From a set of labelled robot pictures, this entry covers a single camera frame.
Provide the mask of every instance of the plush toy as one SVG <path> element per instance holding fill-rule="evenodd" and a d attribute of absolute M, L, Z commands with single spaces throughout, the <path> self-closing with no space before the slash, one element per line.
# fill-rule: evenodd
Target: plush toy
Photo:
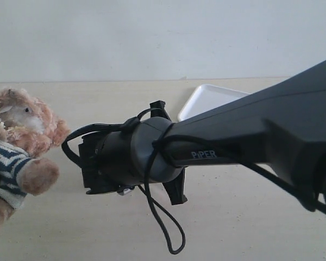
<path fill-rule="evenodd" d="M 24 89 L 0 90 L 0 227 L 28 194 L 40 195 L 57 181 L 56 163 L 40 156 L 69 133 L 65 120 L 39 98 Z"/>

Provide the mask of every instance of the white tray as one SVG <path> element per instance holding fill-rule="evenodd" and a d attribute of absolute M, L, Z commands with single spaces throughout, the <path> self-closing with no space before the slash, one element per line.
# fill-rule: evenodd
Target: white tray
<path fill-rule="evenodd" d="M 178 115 L 179 121 L 187 120 L 208 110 L 249 95 L 246 92 L 203 84 L 195 89 Z"/>

